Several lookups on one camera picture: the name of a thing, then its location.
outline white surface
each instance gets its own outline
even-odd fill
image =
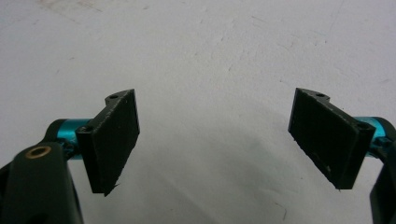
[[[371,223],[381,163],[340,192],[287,129],[296,87],[395,124],[395,59],[391,0],[3,0],[0,165],[134,88],[120,185],[69,162],[86,223]]]

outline white table surface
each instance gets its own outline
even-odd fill
[[[0,1],[0,165],[135,89],[141,134],[86,223],[372,223],[382,166],[337,190],[288,133],[296,87],[396,124],[396,3]]]

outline blue metallic joint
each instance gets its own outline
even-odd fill
[[[71,160],[81,160],[82,156],[79,152],[78,140],[76,137],[76,129],[84,126],[90,121],[89,119],[67,119],[58,130],[57,138],[64,153]]]
[[[355,117],[355,119],[375,127],[375,133],[370,144],[370,150],[367,152],[366,156],[377,158],[373,152],[378,148],[381,148],[381,150],[388,154],[392,141],[387,138],[387,132],[384,126],[376,118],[372,117]]]

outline white background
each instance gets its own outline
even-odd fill
[[[296,87],[396,124],[395,59],[392,0],[2,0],[0,165],[135,89],[120,185],[68,163],[86,223],[372,223],[381,162],[339,191],[288,125]]]

